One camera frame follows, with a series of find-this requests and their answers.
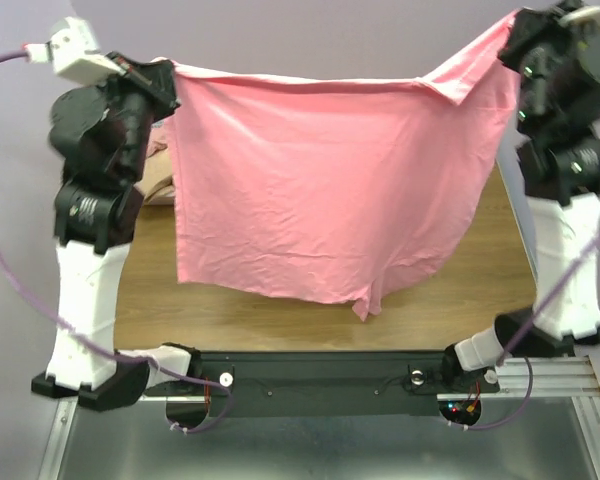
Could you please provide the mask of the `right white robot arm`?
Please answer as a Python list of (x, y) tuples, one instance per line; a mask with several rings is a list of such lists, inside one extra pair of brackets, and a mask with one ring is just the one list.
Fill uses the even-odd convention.
[(507, 357), (600, 344), (600, 5), (520, 10), (498, 57), (520, 77), (516, 153), (535, 228), (536, 298), (445, 350), (440, 378), (452, 390)]

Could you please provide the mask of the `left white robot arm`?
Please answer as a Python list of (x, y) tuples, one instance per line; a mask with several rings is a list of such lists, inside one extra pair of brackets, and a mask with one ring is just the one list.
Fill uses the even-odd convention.
[(114, 329), (118, 288), (144, 201), (138, 190), (151, 128), (178, 108), (174, 66), (137, 63), (110, 53), (89, 68), (51, 108), (49, 143), (63, 158), (54, 200), (61, 325), (35, 394), (74, 397), (103, 412), (135, 404), (169, 382), (179, 393), (202, 382), (197, 350), (168, 343), (118, 352)]

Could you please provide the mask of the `bright pink t shirt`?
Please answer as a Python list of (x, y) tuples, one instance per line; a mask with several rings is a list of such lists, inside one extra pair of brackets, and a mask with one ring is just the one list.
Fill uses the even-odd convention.
[(430, 73), (316, 80), (179, 64), (163, 125), (177, 275), (351, 303), (435, 274), (470, 227), (516, 106), (506, 16)]

